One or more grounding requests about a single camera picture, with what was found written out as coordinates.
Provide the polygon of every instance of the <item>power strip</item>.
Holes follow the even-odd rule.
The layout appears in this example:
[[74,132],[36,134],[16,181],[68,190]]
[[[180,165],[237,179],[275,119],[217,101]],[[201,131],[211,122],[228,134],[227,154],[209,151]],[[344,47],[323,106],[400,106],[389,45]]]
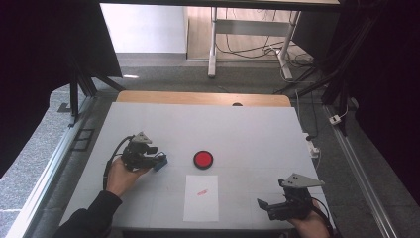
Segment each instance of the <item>power strip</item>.
[[305,141],[306,141],[307,146],[308,146],[308,152],[311,155],[312,159],[316,159],[316,158],[319,157],[319,149],[314,146],[314,144],[312,143],[311,140],[309,140],[309,141],[306,140],[306,138],[308,136],[309,136],[308,133],[303,133],[303,138],[305,138]]
[[338,115],[334,115],[332,117],[330,117],[330,123],[332,125],[337,125],[341,122],[341,118]]

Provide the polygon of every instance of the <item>human hand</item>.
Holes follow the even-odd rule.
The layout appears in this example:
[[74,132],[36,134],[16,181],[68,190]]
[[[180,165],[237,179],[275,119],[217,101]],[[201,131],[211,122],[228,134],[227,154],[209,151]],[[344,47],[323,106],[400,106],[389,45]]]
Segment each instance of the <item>human hand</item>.
[[149,169],[139,169],[130,172],[124,166],[123,160],[118,158],[115,160],[108,173],[108,182],[106,190],[121,197],[130,187],[133,186],[136,179],[145,174]]
[[[318,202],[312,200],[314,206],[319,208]],[[311,211],[309,215],[303,219],[289,219],[290,222],[299,232],[299,235],[302,238],[328,238],[330,234],[328,233],[327,226],[324,223],[324,220],[319,216],[315,211]]]

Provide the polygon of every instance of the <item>black cable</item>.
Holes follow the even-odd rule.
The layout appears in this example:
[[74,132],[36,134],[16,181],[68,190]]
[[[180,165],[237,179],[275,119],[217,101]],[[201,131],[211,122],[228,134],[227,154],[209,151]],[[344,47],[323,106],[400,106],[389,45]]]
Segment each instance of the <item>black cable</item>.
[[[225,11],[225,19],[228,19],[228,9],[229,9],[229,8],[226,8],[226,11]],[[274,21],[274,18],[275,18],[275,14],[276,14],[276,12],[277,12],[277,10],[275,10],[275,11],[274,11],[274,14],[273,14],[273,16],[272,16],[272,21]],[[263,45],[262,47],[257,47],[257,48],[247,49],[247,50],[240,50],[240,51],[233,51],[233,50],[231,49],[230,44],[229,44],[229,37],[228,37],[228,34],[225,34],[225,36],[226,36],[226,45],[227,45],[228,50],[229,50],[228,52],[227,52],[227,51],[223,51],[223,50],[221,50],[221,49],[219,48],[219,46],[217,45],[217,43],[215,44],[215,45],[216,45],[216,48],[217,48],[220,52],[222,52],[222,53],[232,54],[232,55],[235,55],[235,56],[238,56],[238,57],[242,57],[242,58],[246,58],[246,59],[257,59],[257,58],[261,58],[261,57],[265,57],[265,56],[267,56],[267,55],[268,55],[268,53],[272,51],[272,50],[266,50],[266,49],[265,49],[265,48],[267,47],[266,43],[268,42],[269,36],[266,38],[265,43],[264,43],[264,45]],[[271,44],[271,45],[273,46],[273,45],[278,45],[278,44],[281,44],[281,43],[283,43],[283,42],[278,42],[278,43],[274,43],[274,44]],[[255,51],[255,50],[258,50],[258,49],[262,49],[262,50],[264,51],[264,53],[263,53],[262,55],[259,55],[259,56],[256,56],[256,57],[248,57],[248,56],[244,56],[244,55],[239,54],[239,53],[244,53],[244,52],[251,52],[251,51]]]
[[328,220],[330,220],[330,211],[328,211],[327,206],[322,201],[320,201],[318,198],[316,198],[316,197],[312,197],[312,199],[315,199],[316,201],[318,201],[319,203],[321,203],[322,206],[324,206],[324,209],[327,211],[327,218],[328,218]]
[[108,183],[108,173],[111,170],[111,165],[112,165],[112,161],[114,160],[118,150],[120,150],[120,147],[124,144],[124,142],[126,142],[127,140],[132,140],[135,136],[128,136],[126,138],[124,138],[120,144],[118,144],[117,148],[115,148],[114,153],[112,153],[111,159],[108,160],[108,162],[106,163],[105,166],[105,171],[104,171],[104,176],[103,176],[103,189],[106,189],[106,185]]
[[289,15],[289,23],[291,24],[291,14],[293,13],[293,11],[290,11],[290,15]]
[[308,55],[308,54],[307,54],[307,53],[304,53],[304,54],[299,54],[299,55],[297,55],[296,57],[294,57],[294,59],[291,59],[291,57],[290,57],[290,53],[287,53],[288,60],[289,60],[290,64],[291,64],[292,66],[294,66],[294,67],[299,67],[299,68],[301,68],[301,67],[305,67],[305,66],[315,66],[315,64],[314,64],[313,62],[309,62],[309,63],[301,63],[301,62],[299,62],[299,61],[297,61],[297,60],[296,60],[298,56],[302,56],[302,55]]
[[232,13],[234,14],[235,19],[236,19],[235,8],[232,8]]
[[238,53],[236,53],[236,52],[226,52],[226,51],[223,51],[223,50],[221,50],[220,48],[219,48],[219,46],[216,44],[216,48],[217,48],[217,50],[219,50],[220,52],[222,52],[222,53],[226,53],[226,54],[232,54],[232,55],[235,55],[235,56],[238,56],[238,57],[242,57],[242,58],[246,58],[246,59],[256,59],[256,58],[261,58],[261,57],[265,57],[266,55],[268,55],[270,52],[274,52],[274,50],[272,50],[272,49],[265,49],[264,50],[264,54],[262,54],[262,55],[259,55],[259,56],[255,56],[255,57],[247,57],[247,56],[244,56],[244,55],[241,55],[241,54],[238,54]]
[[265,9],[265,12],[263,13],[262,21],[266,20],[266,16],[268,15],[268,10]]
[[325,226],[327,227],[328,233],[330,233],[331,237],[334,237],[334,230],[333,230],[333,226],[331,225],[330,218],[327,217],[324,214],[324,212],[322,212],[318,207],[314,206],[313,204],[312,204],[311,209],[313,211],[315,211],[315,213],[317,213],[319,216],[321,216],[321,218],[325,221]]
[[298,78],[296,78],[293,81],[290,81],[290,84],[287,84],[284,87],[282,87],[281,89],[278,89],[278,90],[274,91],[272,94],[277,94],[279,92],[282,93],[284,90],[288,89],[292,85],[297,84],[300,81],[303,81],[308,76],[312,75],[316,71],[315,69],[317,69],[317,68],[316,67],[310,67],[310,68],[306,69]]
[[315,112],[315,105],[314,105],[314,95],[311,91],[311,104],[312,104],[312,112],[314,113],[314,121],[315,121],[315,135],[312,136],[312,138],[316,138],[318,137],[318,118],[316,117],[316,112]]

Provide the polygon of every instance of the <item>white paper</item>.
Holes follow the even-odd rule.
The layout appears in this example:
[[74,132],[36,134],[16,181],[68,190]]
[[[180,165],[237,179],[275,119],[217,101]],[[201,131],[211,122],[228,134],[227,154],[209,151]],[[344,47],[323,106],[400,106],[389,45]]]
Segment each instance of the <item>white paper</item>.
[[186,176],[184,221],[219,221],[217,176]]

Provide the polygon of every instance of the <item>red button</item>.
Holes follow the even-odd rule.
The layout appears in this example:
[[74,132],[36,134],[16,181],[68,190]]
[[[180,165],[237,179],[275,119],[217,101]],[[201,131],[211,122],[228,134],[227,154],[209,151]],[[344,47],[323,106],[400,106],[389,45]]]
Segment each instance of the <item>red button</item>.
[[213,156],[208,151],[199,151],[194,156],[194,165],[200,170],[207,170],[213,164]]

